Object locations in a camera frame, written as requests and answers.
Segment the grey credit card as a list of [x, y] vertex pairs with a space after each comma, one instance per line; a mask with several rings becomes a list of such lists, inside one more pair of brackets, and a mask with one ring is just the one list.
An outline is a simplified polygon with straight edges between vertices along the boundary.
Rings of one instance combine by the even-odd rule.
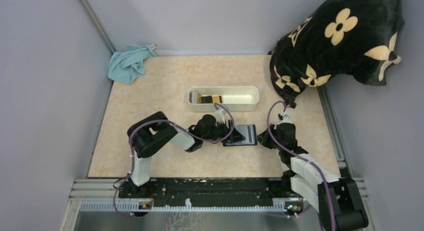
[[254, 144], [256, 141], [256, 127], [254, 124], [242, 125], [240, 133], [245, 137], [244, 143]]

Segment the black credit card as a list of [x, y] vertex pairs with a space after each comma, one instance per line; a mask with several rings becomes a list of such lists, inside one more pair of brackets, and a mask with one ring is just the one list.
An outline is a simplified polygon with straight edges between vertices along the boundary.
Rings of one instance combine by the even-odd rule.
[[213, 104], [213, 97], [211, 95], [207, 95], [207, 96], [201, 96], [200, 97], [200, 102], [202, 104]]

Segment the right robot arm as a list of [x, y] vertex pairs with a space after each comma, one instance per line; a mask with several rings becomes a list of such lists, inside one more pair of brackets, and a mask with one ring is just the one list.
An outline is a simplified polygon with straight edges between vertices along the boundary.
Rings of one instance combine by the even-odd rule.
[[305, 198], [316, 210], [323, 231], [355, 231], [369, 226], [356, 181], [318, 165], [298, 144], [294, 124], [270, 124], [256, 139], [262, 146], [278, 150], [281, 162], [288, 167], [282, 176], [285, 188]]

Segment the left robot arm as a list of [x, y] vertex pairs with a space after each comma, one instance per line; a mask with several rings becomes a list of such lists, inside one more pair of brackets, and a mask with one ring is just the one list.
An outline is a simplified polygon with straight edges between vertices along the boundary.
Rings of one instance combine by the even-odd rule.
[[226, 121], [224, 115], [218, 120], [214, 115], [205, 114], [196, 124], [184, 129], [158, 111], [127, 131], [131, 148], [129, 180], [137, 187], [149, 182], [152, 156], [168, 143], [179, 146], [187, 153], [197, 151], [204, 142], [237, 146], [252, 137], [242, 133], [244, 128], [245, 125], [235, 125], [232, 119]]

